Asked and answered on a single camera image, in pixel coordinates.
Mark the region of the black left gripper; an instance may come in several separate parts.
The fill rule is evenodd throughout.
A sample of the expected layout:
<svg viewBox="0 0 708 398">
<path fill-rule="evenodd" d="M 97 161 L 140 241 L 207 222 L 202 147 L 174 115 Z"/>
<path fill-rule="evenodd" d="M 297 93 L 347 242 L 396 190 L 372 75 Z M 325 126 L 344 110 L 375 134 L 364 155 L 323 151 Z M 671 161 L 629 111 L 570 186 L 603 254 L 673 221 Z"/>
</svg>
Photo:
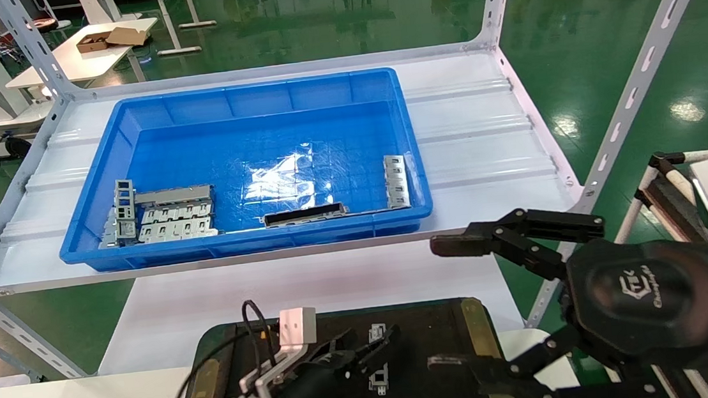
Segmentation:
<svg viewBox="0 0 708 398">
<path fill-rule="evenodd" d="M 317 346 L 312 360 L 295 368 L 280 398 L 343 398 L 354 371 L 381 369 L 397 352 L 401 329 L 391 325 L 382 337 L 356 349 L 357 333 L 348 328 Z"/>
</svg>

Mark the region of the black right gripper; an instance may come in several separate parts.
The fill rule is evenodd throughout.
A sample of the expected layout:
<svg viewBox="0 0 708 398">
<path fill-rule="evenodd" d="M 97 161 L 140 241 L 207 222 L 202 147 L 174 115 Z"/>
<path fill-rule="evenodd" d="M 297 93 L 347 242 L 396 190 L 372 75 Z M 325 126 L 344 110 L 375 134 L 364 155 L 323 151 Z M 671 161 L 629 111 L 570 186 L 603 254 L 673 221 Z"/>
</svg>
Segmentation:
<svg viewBox="0 0 708 398">
<path fill-rule="evenodd" d="M 499 256 L 545 280 L 565 285 L 565 325 L 514 360 L 441 354 L 428 368 L 460 366 L 482 395 L 512 398 L 659 398 L 641 372 L 618 383 L 550 388 L 536 376 L 579 349 L 606 366 L 626 363 L 699 370 L 708 367 L 708 247 L 656 240 L 619 245 L 603 238 L 599 217 L 516 208 L 463 233 L 430 237 L 441 257 Z M 586 243 L 564 263 L 539 244 Z"/>
</svg>

